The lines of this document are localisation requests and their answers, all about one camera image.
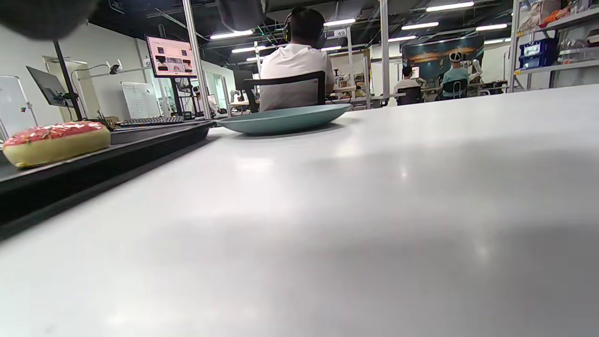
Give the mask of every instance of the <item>blue plate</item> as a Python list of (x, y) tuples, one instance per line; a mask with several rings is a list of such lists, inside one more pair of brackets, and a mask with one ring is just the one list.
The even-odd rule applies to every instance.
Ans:
[(221, 127), (253, 135), (286, 134), (321, 127), (337, 119), (351, 104), (331, 104), (249, 113), (216, 121)]

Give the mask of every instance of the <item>ceiling light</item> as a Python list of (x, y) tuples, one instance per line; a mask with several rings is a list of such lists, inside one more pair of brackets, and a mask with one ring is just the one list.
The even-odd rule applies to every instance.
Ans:
[(507, 27), (507, 23), (502, 23), (500, 25), (491, 25), (491, 26), (480, 26), (477, 27), (477, 31), (488, 31), (490, 29), (503, 29)]
[(350, 23), (356, 22), (356, 19), (347, 19), (347, 20), (339, 20), (339, 21), (331, 21), (325, 22), (325, 26), (340, 26), (340, 25), (349, 25)]
[(323, 52), (327, 52), (327, 51), (329, 51), (329, 50), (339, 50), (339, 49), (341, 49), (341, 46), (337, 46), (337, 47), (327, 47), (327, 48), (322, 48), (321, 50), (322, 50)]
[(241, 31), (241, 32), (231, 32), (225, 34), (215, 34), (210, 37), (211, 40), (218, 40), (220, 38), (231, 38), (231, 37), (239, 37), (245, 35), (252, 35), (253, 31)]
[(494, 43), (503, 43), (503, 39), (500, 38), (499, 40), (485, 40), (485, 44), (494, 44)]
[(442, 6), (428, 7), (426, 9), (426, 11), (427, 12), (434, 12), (434, 11), (454, 10), (456, 8), (471, 7), (473, 5), (474, 5), (473, 1), (470, 1), (470, 2), (461, 2), (459, 4), (451, 4), (451, 5), (442, 5)]
[[(264, 50), (266, 49), (265, 46), (258, 46), (258, 50)], [(245, 53), (245, 52), (255, 52), (256, 49), (254, 47), (248, 47), (248, 48), (239, 48), (239, 49), (233, 49), (231, 50), (231, 53)]]
[(420, 23), (418, 25), (403, 26), (403, 27), (401, 27), (401, 29), (402, 30), (417, 29), (417, 28), (435, 27), (438, 25), (439, 25), (438, 22), (429, 22), (429, 23)]
[(416, 37), (414, 35), (412, 35), (412, 36), (404, 36), (404, 37), (395, 37), (395, 38), (390, 38), (389, 42), (405, 41), (405, 40), (411, 40), (413, 38), (416, 38)]

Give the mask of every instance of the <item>man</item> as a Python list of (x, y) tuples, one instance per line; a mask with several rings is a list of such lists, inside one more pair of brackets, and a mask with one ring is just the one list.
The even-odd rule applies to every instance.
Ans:
[[(268, 55), (262, 63), (260, 78), (278, 79), (324, 71), (326, 93), (334, 91), (335, 75), (331, 59), (317, 49), (325, 18), (309, 8), (294, 8), (289, 15), (289, 44)], [(317, 104), (317, 85), (313, 81), (260, 87), (260, 111)]]
[[(441, 83), (441, 87), (443, 87), (443, 85), (448, 82), (457, 81), (457, 80), (466, 80), (466, 82), (467, 82), (466, 87), (462, 88), (462, 90), (459, 93), (459, 97), (465, 97), (466, 90), (468, 89), (468, 84), (470, 84), (470, 81), (472, 81), (476, 77), (479, 77), (483, 73), (482, 70), (480, 69), (479, 61), (477, 59), (472, 60), (472, 65), (474, 66), (474, 69), (476, 70), (476, 72), (472, 75), (469, 75), (468, 71), (466, 69), (464, 69), (461, 64), (462, 53), (453, 52), (453, 53), (449, 54), (449, 60), (451, 61), (451, 69), (448, 70), (445, 73), (445, 75), (443, 75), (443, 83)], [(444, 90), (442, 95), (445, 98), (449, 98), (449, 97), (453, 97), (454, 93)]]
[(404, 67), (401, 70), (401, 73), (403, 74), (403, 79), (401, 81), (399, 81), (395, 85), (395, 87), (393, 87), (392, 94), (396, 94), (397, 90), (399, 90), (399, 89), (405, 89), (405, 88), (412, 88), (414, 86), (420, 86), (420, 83), (418, 83), (416, 80), (411, 79), (411, 77), (413, 75), (412, 67), (410, 67), (410, 66)]

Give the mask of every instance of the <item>pink frosting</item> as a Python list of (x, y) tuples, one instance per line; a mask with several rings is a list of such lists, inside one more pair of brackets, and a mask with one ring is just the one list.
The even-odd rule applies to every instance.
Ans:
[(105, 126), (98, 122), (69, 122), (64, 124), (48, 125), (21, 131), (4, 142), (4, 147), (29, 144), (39, 140), (63, 138), (104, 129)]

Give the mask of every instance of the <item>donut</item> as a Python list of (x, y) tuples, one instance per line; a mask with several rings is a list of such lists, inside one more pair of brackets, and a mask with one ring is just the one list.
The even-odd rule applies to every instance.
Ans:
[(98, 122), (68, 122), (21, 131), (3, 145), (4, 156), (18, 167), (41, 166), (110, 145), (110, 131)]

